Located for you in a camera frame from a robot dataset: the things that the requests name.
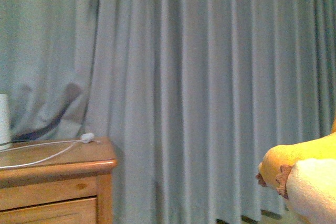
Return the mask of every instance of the wood grain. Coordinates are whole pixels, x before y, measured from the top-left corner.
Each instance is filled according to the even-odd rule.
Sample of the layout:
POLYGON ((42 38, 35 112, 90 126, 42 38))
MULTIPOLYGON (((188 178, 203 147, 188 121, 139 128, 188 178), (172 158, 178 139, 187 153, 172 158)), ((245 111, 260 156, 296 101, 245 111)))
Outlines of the wood grain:
POLYGON ((55 204, 0 212, 2 224, 96 224, 96 198, 73 200, 55 204))
POLYGON ((0 210, 97 195, 97 178, 76 178, 0 189, 0 210))
MULTIPOLYGON (((100 141, 100 143, 78 143, 69 151, 36 165, 16 169, 0 169, 0 188, 16 186, 22 180, 30 180, 31 183, 34 183, 35 178, 111 172, 117 166, 117 157, 111 142, 107 137, 99 137, 95 140, 100 141)), ((33 144, 46 142, 52 141, 34 141, 33 144)), ((29 144, 32 143, 14 144, 13 148, 29 144)), ((30 163, 55 154, 70 144, 43 145, 0 153, 0 166, 30 163)))
POLYGON ((112 175, 104 174, 98 180, 98 221, 101 224, 110 224, 112 220, 112 175))

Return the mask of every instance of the drawer front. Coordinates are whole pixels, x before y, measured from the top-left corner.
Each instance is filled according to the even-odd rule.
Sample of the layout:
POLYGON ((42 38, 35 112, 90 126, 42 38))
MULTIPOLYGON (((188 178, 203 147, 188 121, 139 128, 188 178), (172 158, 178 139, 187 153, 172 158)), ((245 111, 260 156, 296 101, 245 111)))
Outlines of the drawer front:
POLYGON ((87 198, 0 212, 1 224, 96 224, 97 200, 87 198))
POLYGON ((75 178, 0 189, 0 210, 97 195, 96 177, 75 178))

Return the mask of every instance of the white cable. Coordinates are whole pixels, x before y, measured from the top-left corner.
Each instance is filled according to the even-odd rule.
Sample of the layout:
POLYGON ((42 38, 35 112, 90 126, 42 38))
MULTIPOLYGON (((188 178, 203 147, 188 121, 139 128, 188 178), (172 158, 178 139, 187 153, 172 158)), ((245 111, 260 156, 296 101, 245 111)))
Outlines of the white cable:
POLYGON ((6 149, 6 150, 1 150, 1 152, 8 152, 8 151, 14 151, 14 150, 18 150, 18 149, 22 149, 22 148, 29 148, 29 147, 34 147, 34 146, 40 146, 40 145, 48 145, 48 144, 59 144, 59 143, 72 143, 69 147, 65 148, 64 150, 52 155, 52 156, 49 156, 49 157, 46 157, 44 159, 41 159, 41 160, 38 160, 38 161, 35 161, 35 162, 31 162, 31 163, 27 163, 27 164, 21 164, 21 165, 9 165, 9 166, 0 166, 0 169, 7 169, 7 168, 18 168, 18 167, 24 167, 24 166, 29 166, 29 165, 35 165, 35 164, 38 164, 38 163, 41 163, 43 161, 46 161, 46 160, 49 160, 53 157, 56 157, 64 152, 66 152, 67 150, 71 149, 75 144, 77 143, 90 143, 92 141, 95 141, 95 142, 98 142, 97 140, 93 140, 95 137, 95 135, 93 135, 92 133, 87 133, 87 134, 83 134, 81 136, 81 139, 80 140, 69 140, 69 141, 58 141, 58 142, 49 142, 49 143, 41 143, 41 144, 32 144, 32 145, 27 145, 27 146, 21 146, 21 147, 17 147, 17 148, 11 148, 11 149, 6 149))

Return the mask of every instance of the curtain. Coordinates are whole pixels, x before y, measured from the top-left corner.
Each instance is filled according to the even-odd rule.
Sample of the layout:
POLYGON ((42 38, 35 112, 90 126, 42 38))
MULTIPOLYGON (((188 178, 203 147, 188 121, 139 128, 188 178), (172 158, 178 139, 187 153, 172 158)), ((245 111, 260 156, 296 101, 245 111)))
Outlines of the curtain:
POLYGON ((254 176, 269 148, 330 131, 335 7, 5 0, 0 87, 14 139, 109 136, 117 224, 281 214, 254 176))
POLYGON ((326 135, 335 0, 100 0, 87 130, 117 148, 116 223, 282 213, 256 167, 326 135))
POLYGON ((75 137, 89 93, 98 0, 1 0, 0 92, 14 141, 75 137))

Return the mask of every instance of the white cylindrical object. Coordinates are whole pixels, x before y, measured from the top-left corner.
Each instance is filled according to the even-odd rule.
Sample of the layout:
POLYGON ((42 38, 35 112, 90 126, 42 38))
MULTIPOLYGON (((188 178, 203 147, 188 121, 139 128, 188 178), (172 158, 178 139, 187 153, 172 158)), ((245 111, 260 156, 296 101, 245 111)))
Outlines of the white cylindrical object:
POLYGON ((9 128, 8 95, 0 94, 0 150, 8 149, 12 145, 9 128))

